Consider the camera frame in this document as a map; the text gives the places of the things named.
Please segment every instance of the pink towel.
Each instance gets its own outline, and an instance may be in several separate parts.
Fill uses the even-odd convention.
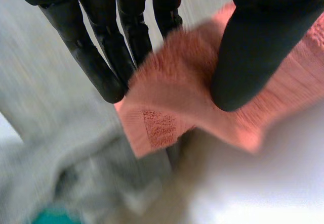
[[[252,101],[235,112],[218,109],[209,87],[234,9],[228,4],[213,20],[191,31],[173,32],[132,78],[119,115],[137,157],[174,144],[194,127],[254,153],[272,124],[324,97],[321,15]]]

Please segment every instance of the white surface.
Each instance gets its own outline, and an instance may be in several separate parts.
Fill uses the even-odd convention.
[[[0,146],[13,143],[22,144],[22,140],[7,119],[0,113]]]

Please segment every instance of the fabric fold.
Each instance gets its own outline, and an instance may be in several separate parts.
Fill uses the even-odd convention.
[[[255,153],[271,125],[323,99],[321,15],[254,99],[235,112],[214,105],[211,77],[234,9],[227,4],[210,21],[173,32],[133,76],[119,116],[137,157],[174,144],[194,127]]]

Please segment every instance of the gray cloth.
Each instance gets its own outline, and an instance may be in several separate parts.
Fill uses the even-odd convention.
[[[24,141],[0,142],[0,223],[26,221],[52,202],[89,223],[136,206],[170,176],[172,154],[136,160],[114,107],[39,9],[23,0],[0,4],[0,111]]]

